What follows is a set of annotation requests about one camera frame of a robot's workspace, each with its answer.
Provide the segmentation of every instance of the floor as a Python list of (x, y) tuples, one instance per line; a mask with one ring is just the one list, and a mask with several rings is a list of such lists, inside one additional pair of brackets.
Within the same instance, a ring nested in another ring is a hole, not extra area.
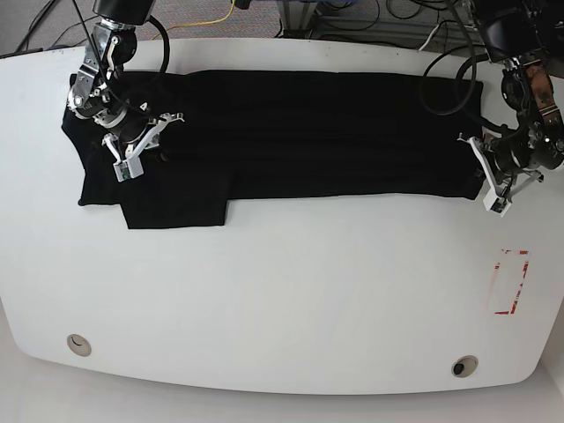
[[(0, 0), (0, 55), (13, 52), (23, 39), (33, 18), (48, 0)], [(372, 20), (380, 8), (381, 20), (393, 19), (386, 10), (386, 0), (353, 0), (355, 4), (345, 10), (332, 12), (357, 19)], [(93, 16), (94, 0), (78, 0), (85, 19)], [(388, 0), (397, 15), (408, 15), (417, 10), (409, 0)], [(186, 22), (213, 20), (224, 17), (229, 11), (229, 0), (157, 0), (153, 15), (165, 27)], [(172, 38), (271, 38), (279, 30), (278, 7), (273, 0), (254, 0), (249, 10), (235, 9), (225, 22), (211, 26), (199, 26), (174, 30)], [(434, 23), (437, 12), (425, 10), (413, 21)], [(92, 27), (96, 19), (87, 25)], [(61, 0), (49, 14), (43, 25), (31, 39), (29, 48), (49, 48), (68, 26), (78, 23), (71, 0)], [(139, 40), (148, 40), (155, 35), (151, 26), (137, 30)], [(85, 38), (82, 28), (71, 29), (57, 44), (72, 46)]]

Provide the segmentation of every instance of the black cloth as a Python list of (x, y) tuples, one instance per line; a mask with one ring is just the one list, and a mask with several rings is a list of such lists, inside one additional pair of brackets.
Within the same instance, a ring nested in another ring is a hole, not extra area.
[[(153, 77), (127, 72), (122, 86), (144, 95), (154, 114), (183, 112), (186, 123), (168, 125), (161, 147), (142, 154), (137, 179), (116, 180), (114, 157), (101, 145), (106, 130), (68, 110), (63, 118), (85, 169), (79, 204), (120, 204), (130, 229), (222, 226), (235, 199), (475, 199), (483, 183), (470, 146), (457, 141), (481, 128), (462, 112), (429, 114), (419, 77), (233, 70)], [(453, 106), (452, 86), (430, 78), (432, 106)], [(469, 103), (477, 114), (482, 89), (477, 83)]]

